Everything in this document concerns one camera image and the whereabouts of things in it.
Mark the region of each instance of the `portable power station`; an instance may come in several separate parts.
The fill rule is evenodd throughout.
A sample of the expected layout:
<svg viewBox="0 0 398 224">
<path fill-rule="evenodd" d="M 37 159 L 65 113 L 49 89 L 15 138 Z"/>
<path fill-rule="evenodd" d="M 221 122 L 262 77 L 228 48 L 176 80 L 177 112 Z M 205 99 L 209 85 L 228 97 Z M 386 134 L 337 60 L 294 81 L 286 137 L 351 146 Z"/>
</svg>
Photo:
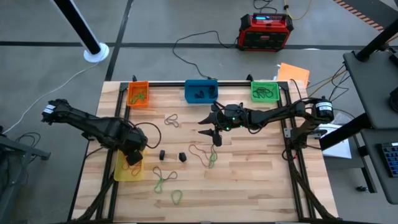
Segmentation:
<svg viewBox="0 0 398 224">
<path fill-rule="evenodd" d="M 285 47 L 292 30 L 293 23 L 289 15 L 246 14 L 241 18 L 238 48 L 278 52 Z"/>
</svg>

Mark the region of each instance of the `white pole base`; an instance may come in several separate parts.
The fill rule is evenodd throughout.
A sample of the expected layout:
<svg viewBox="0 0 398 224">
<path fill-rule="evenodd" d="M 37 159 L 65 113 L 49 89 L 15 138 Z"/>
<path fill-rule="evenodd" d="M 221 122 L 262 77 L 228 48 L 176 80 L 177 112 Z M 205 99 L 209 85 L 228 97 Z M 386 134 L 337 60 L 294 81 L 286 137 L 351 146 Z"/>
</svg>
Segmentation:
<svg viewBox="0 0 398 224">
<path fill-rule="evenodd" d="M 94 55 L 85 50 L 83 56 L 87 62 L 98 63 L 106 59 L 106 57 L 109 55 L 109 47 L 104 43 L 99 43 L 99 46 L 101 47 L 101 51 Z"/>
</svg>

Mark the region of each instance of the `wooden tabletop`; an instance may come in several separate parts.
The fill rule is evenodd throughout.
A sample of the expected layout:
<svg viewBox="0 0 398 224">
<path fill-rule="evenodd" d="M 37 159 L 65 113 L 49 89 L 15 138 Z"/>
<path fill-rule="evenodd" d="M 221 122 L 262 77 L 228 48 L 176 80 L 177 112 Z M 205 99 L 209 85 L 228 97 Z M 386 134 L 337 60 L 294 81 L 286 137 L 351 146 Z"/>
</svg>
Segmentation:
<svg viewBox="0 0 398 224">
<path fill-rule="evenodd" d="M 298 91 L 288 82 L 292 101 L 299 99 Z M 307 93 L 297 82 L 302 97 Z M 105 82 L 99 100 L 97 116 L 114 116 L 119 82 Z M 218 101 L 223 105 L 243 102 L 250 109 L 269 110 L 276 103 L 253 103 L 249 87 L 219 87 Z M 123 99 L 121 117 L 124 114 L 126 97 Z M 210 105 L 190 105 L 185 101 L 181 87 L 150 87 L 149 107 L 132 109 L 133 123 L 151 122 L 162 132 L 162 141 L 155 149 L 145 149 L 144 180 L 120 182 L 116 201 L 114 222 L 276 222 L 297 221 L 292 184 L 287 162 L 281 157 L 285 149 L 280 122 L 268 124 L 258 134 L 249 134 L 239 128 L 222 132 L 223 145 L 216 147 L 218 160 L 214 168 L 204 167 L 199 158 L 188 151 L 191 144 L 210 152 L 211 137 L 198 134 L 199 130 L 212 125 L 197 122 L 208 116 Z M 165 125 L 164 119 L 178 114 L 180 126 Z M 296 119 L 297 125 L 303 119 Z M 148 144 L 154 145 L 159 134 L 155 128 L 142 125 Z M 308 140 L 318 146 L 318 141 Z M 89 145 L 88 153 L 99 148 L 97 142 Z M 165 160 L 159 161 L 160 150 L 166 151 Z M 184 152 L 187 161 L 182 163 L 178 154 Z M 76 198 L 73 218 L 78 218 L 100 191 L 107 151 L 105 149 L 87 158 Z M 337 216 L 335 202 L 323 161 L 318 149 L 303 150 L 310 187 L 319 201 Z M 178 173 L 176 180 L 163 184 L 163 193 L 154 192 L 159 178 L 152 169 L 159 166 L 163 176 L 172 171 Z M 174 205 L 171 192 L 181 190 L 183 198 Z M 301 191 L 303 209 L 308 216 L 304 193 Z M 105 203 L 104 217 L 108 212 L 110 191 Z"/>
</svg>

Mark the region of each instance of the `orange sticky note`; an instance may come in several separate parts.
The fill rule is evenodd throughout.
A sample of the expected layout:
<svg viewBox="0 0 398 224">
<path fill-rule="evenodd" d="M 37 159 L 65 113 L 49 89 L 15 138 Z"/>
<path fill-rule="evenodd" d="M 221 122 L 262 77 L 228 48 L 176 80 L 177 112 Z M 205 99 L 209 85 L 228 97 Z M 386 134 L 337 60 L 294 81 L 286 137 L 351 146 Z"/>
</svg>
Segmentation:
<svg viewBox="0 0 398 224">
<path fill-rule="evenodd" d="M 282 63 L 280 65 L 278 80 L 303 80 L 304 87 L 306 88 L 308 85 L 308 79 L 310 78 L 310 71 L 298 68 L 293 65 L 288 65 L 286 63 Z"/>
</svg>

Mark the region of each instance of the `concrete floor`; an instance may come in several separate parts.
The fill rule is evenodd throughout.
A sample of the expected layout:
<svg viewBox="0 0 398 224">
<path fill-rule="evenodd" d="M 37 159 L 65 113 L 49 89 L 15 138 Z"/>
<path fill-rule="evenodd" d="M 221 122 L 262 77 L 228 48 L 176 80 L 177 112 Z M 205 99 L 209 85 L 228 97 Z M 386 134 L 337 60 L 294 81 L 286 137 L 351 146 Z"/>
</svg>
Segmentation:
<svg viewBox="0 0 398 224">
<path fill-rule="evenodd" d="M 115 42 L 127 0 L 75 0 L 93 32 L 103 42 Z M 301 15 L 307 0 L 289 1 L 292 13 Z M 282 12 L 283 1 L 269 6 Z M 196 32 L 217 30 L 221 41 L 232 43 L 238 34 L 240 17 L 252 14 L 251 0 L 135 0 L 123 36 L 123 43 L 174 43 Z M 378 31 L 332 0 L 313 1 L 311 11 L 294 22 L 290 46 L 333 46 L 334 50 L 282 50 L 279 53 L 240 52 L 236 49 L 177 49 L 179 55 L 195 62 L 205 75 L 220 80 L 239 80 L 252 74 L 255 79 L 271 79 L 282 62 L 311 71 L 315 83 L 332 76 L 350 46 L 366 45 Z M 48 1 L 0 0 L 1 41 L 78 42 L 71 28 Z M 187 39 L 186 43 L 216 43 L 214 34 Z M 83 60 L 81 47 L 0 46 L 0 124 L 14 124 L 39 96 L 54 89 L 76 72 L 91 66 Z M 41 112 L 48 100 L 65 98 L 71 105 L 95 113 L 110 55 L 106 61 L 76 77 L 65 88 L 45 97 L 8 133 L 15 139 L 28 131 L 42 135 L 37 147 L 52 152 L 48 161 L 37 160 L 29 167 L 29 183 L 18 196 L 12 220 L 54 223 L 67 219 L 75 193 L 87 141 L 80 131 L 66 125 L 41 123 Z M 120 49 L 112 80 L 186 80 L 200 78 L 195 68 L 175 58 L 169 47 L 123 47 Z M 357 116 L 363 108 L 351 80 L 350 91 L 334 101 L 335 108 Z M 329 95 L 331 86 L 315 96 Z M 330 182 L 341 218 L 347 220 L 395 223 L 398 207 L 389 205 L 380 186 L 378 194 L 361 194 L 354 187 L 363 185 L 361 171 L 330 171 Z"/>
</svg>

